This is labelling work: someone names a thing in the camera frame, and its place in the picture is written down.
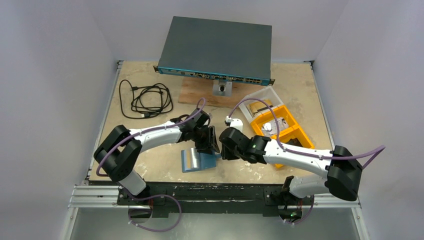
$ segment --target metal frame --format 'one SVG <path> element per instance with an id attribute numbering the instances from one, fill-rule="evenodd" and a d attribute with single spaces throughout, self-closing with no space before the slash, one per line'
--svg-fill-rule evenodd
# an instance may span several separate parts
<path id="1" fill-rule="evenodd" d="M 100 142 L 100 137 L 103 132 L 103 127 L 106 122 L 106 117 L 109 112 L 109 106 L 112 102 L 112 97 L 116 88 L 116 84 L 118 82 L 118 77 L 121 72 L 123 61 L 119 61 L 117 64 L 114 86 L 111 89 L 111 93 L 109 95 L 108 108 L 103 116 L 103 120 L 100 123 L 99 133 L 97 135 L 94 151 Z M 328 131 L 328 136 L 331 142 L 331 146 L 334 148 L 334 140 L 332 136 L 332 132 L 328 123 L 328 119 L 324 110 L 323 102 L 321 100 L 320 92 L 318 90 L 317 81 L 315 79 L 314 71 L 312 69 L 312 65 L 310 62 L 306 62 L 305 64 L 309 64 L 312 70 L 313 80 L 315 81 L 315 88 L 318 94 L 319 103 L 321 105 L 322 114 L 325 120 L 325 124 Z M 87 178 L 90 177 L 90 173 L 93 168 L 94 159 L 91 159 L 90 167 L 88 169 Z M 72 196 L 69 200 L 68 212 L 66 214 L 65 223 L 62 228 L 62 232 L 60 234 L 61 240 L 69 240 L 71 238 L 71 234 L 74 228 L 75 220 L 77 218 L 77 214 L 79 208 L 131 208 L 131 209 L 147 209 L 148 206 L 123 206 L 117 205 L 116 201 L 118 199 L 118 186 L 106 185 L 106 186 L 87 186 L 77 185 L 74 187 L 72 191 Z M 344 201 L 337 197 L 334 197 L 331 194 L 319 194 L 315 196 L 314 208 L 350 208 L 352 210 L 353 219 L 356 225 L 356 229 L 361 240 L 369 240 L 370 236 L 363 219 L 361 203 L 358 198 L 357 201 Z"/>

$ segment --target yellow storage bin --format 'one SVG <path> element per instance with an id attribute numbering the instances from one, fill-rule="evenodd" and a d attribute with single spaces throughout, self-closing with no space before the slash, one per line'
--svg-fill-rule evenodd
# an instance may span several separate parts
<path id="1" fill-rule="evenodd" d="M 292 116 L 292 114 L 289 112 L 287 107 L 285 105 L 281 105 L 279 107 L 276 107 L 273 109 L 275 115 L 278 118 L 284 118 L 285 122 L 288 124 L 288 127 L 284 130 L 280 130 L 280 136 L 282 134 L 287 134 L 291 132 L 293 127 L 298 126 L 298 123 L 296 122 L 295 118 Z M 262 113 L 261 115 L 257 116 L 251 123 L 250 126 L 253 128 L 253 131 L 257 135 L 263 136 L 264 133 L 262 132 L 261 128 L 264 124 L 268 123 L 269 121 L 274 121 L 273 114 L 270 111 L 267 111 L 265 113 Z"/>

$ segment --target white wall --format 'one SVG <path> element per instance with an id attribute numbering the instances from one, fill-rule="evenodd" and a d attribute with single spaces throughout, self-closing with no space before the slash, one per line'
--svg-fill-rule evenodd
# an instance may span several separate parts
<path id="1" fill-rule="evenodd" d="M 350 0 L 314 64 L 336 143 L 387 146 L 359 189 L 372 239 L 424 238 L 423 43 L 422 0 Z"/>
<path id="2" fill-rule="evenodd" d="M 0 239 L 58 239 L 116 69 L 82 0 L 0 1 Z"/>
<path id="3" fill-rule="evenodd" d="M 155 60 L 173 16 L 272 25 L 273 61 L 314 60 L 348 0 L 87 0 L 119 60 Z"/>

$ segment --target purple cable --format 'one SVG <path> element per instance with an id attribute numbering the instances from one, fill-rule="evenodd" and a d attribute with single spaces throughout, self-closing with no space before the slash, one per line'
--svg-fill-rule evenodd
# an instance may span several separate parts
<path id="1" fill-rule="evenodd" d="M 149 199 L 153 199 L 153 198 L 158 198 L 158 197 L 165 197 L 165 198 L 170 198 L 170 199 L 172 199 L 175 203 L 176 203 L 176 205 L 178 206 L 178 211 L 179 211 L 179 214 L 178 214 L 178 219 L 176 220 L 176 222 L 172 225 L 172 226 L 169 226 L 169 227 L 167 227 L 167 228 L 164 228 L 164 229 L 153 229 L 153 228 L 149 228 L 149 227 L 145 227 L 145 226 L 142 226 L 142 225 L 140 225 L 140 224 L 138 224 L 138 223 L 135 223 L 132 219 L 131 219 L 131 215 L 130 215 L 130 211 L 128 211 L 128 218 L 129 218 L 129 222 L 131 223 L 131 224 L 133 224 L 134 226 L 136 226 L 136 227 L 138 227 L 138 228 L 141 228 L 141 229 L 144 229 L 144 230 L 147 230 L 147 231 L 151 231 L 151 232 L 155 232 L 155 233 L 161 233 L 161 232 L 166 232 L 166 231 L 169 231 L 169 230 L 171 230 L 171 229 L 173 229 L 173 228 L 175 228 L 179 223 L 180 223 L 180 221 L 181 221 L 181 217 L 182 217 L 182 215 L 183 215 L 183 210 L 181 209 L 181 205 L 180 205 L 180 203 L 178 202 L 178 200 L 177 199 L 175 199 L 174 197 L 172 197 L 172 196 L 170 196 L 170 195 L 166 195 L 166 194 L 158 194 L 158 195 L 153 195 L 153 196 L 149 196 L 149 197 L 144 197 L 144 198 L 137 198 L 137 197 L 135 197 L 134 195 L 132 195 L 127 189 L 125 189 L 126 190 L 126 192 L 128 193 L 128 196 L 134 201 L 145 201 L 145 200 L 149 200 Z"/>
<path id="2" fill-rule="evenodd" d="M 261 103 L 263 103 L 272 113 L 272 116 L 274 117 L 275 123 L 276 123 L 276 127 L 277 127 L 277 136 L 280 136 L 280 127 L 278 124 L 278 120 L 277 120 L 277 116 L 274 113 L 273 109 L 263 100 L 258 99 L 258 98 L 245 98 L 242 99 L 239 103 L 237 103 L 237 105 L 231 110 L 231 112 L 229 113 L 228 117 L 230 118 L 231 115 L 234 113 L 234 111 L 236 110 L 236 108 L 244 101 L 247 100 L 254 100 L 254 101 L 259 101 Z M 354 159 L 361 159 L 361 158 L 365 158 L 368 156 L 373 155 L 372 157 L 369 158 L 369 160 L 362 166 L 363 169 L 365 169 L 366 166 L 368 166 L 386 147 L 384 145 L 381 145 L 379 147 L 377 147 L 376 149 L 369 151 L 367 153 L 363 153 L 363 154 L 359 154 L 359 155 L 355 155 L 355 156 L 320 156 L 317 154 L 312 154 L 312 153 L 306 153 L 306 152 L 301 152 L 301 151 L 296 151 L 296 150 L 292 150 L 292 149 L 288 149 L 286 147 L 284 147 L 282 145 L 282 143 L 280 142 L 280 139 L 278 137 L 276 137 L 276 141 L 278 143 L 278 145 L 281 147 L 281 149 L 285 149 L 287 152 L 289 153 L 293 153 L 293 154 L 298 154 L 298 155 L 303 155 L 303 156 L 307 156 L 307 157 L 312 157 L 312 158 L 321 158 L 321 159 L 330 159 L 330 160 L 354 160 Z"/>
<path id="3" fill-rule="evenodd" d="M 315 195 L 312 195 L 312 203 L 310 204 L 310 208 L 309 208 L 309 210 L 307 211 L 307 213 L 305 214 L 305 216 L 303 216 L 299 221 L 297 221 L 297 222 L 291 222 L 291 224 L 293 224 L 293 225 L 297 225 L 297 224 L 300 224 L 301 222 L 303 222 L 308 216 L 309 216 L 309 214 L 311 214 L 311 212 L 312 212 L 312 209 L 314 208 L 314 203 L 315 203 Z"/>
<path id="4" fill-rule="evenodd" d="M 201 105 L 201 107 L 199 108 L 199 103 L 200 103 L 200 101 L 202 101 L 203 100 L 203 104 Z M 169 126 L 166 126 L 166 128 L 173 128 L 173 127 L 175 127 L 175 126 L 178 126 L 178 125 L 181 125 L 181 124 L 185 124 L 186 122 L 188 122 L 192 117 L 194 117 L 194 116 L 196 116 L 197 114 L 199 114 L 202 110 L 203 110 L 203 108 L 205 107 L 205 105 L 206 105 L 206 99 L 204 98 L 204 97 L 202 97 L 202 98 L 200 98 L 199 99 L 199 101 L 197 102 L 197 104 L 196 104 L 196 108 L 199 108 L 199 110 L 197 111 L 197 112 L 195 112 L 193 115 L 191 115 L 191 116 L 188 116 L 188 117 L 186 117 L 185 118 L 185 120 L 184 121 L 181 121 L 181 122 L 178 122 L 178 123 L 175 123 L 175 124 L 173 124 L 173 125 L 169 125 Z M 155 130 L 161 130 L 161 129 L 165 129 L 165 126 L 157 126 L 157 127 L 152 127 L 152 128 L 149 128 L 149 129 L 146 129 L 146 130 L 144 130 L 144 131 L 140 131 L 140 132 L 136 132 L 136 133 L 134 133 L 134 134 L 132 134 L 132 135 L 129 135 L 129 136 L 127 136 L 126 138 L 124 138 L 122 141 L 120 141 L 120 142 L 118 142 L 114 147 L 112 147 L 112 149 L 110 149 L 110 151 L 109 152 L 107 152 L 106 153 L 106 155 L 103 157 L 103 159 L 100 161 L 100 163 L 98 164 L 98 166 L 97 166 L 97 169 L 95 170 L 95 174 L 97 175 L 97 176 L 100 176 L 100 177 L 107 177 L 108 175 L 107 174 L 102 174 L 102 173 L 100 173 L 100 169 L 102 169 L 102 166 L 103 166 L 103 164 L 105 163 L 105 161 L 106 161 L 106 159 L 108 159 L 109 158 L 109 156 L 119 147 L 119 146 L 121 146 L 122 144 L 124 144 L 126 141 L 128 141 L 128 140 L 130 140 L 130 139 L 132 139 L 132 138 L 134 138 L 134 137 L 137 137 L 137 136 L 139 136 L 139 135 L 142 135 L 142 134 L 145 134 L 145 133 L 148 133 L 148 132 L 151 132 L 151 131 L 155 131 Z"/>

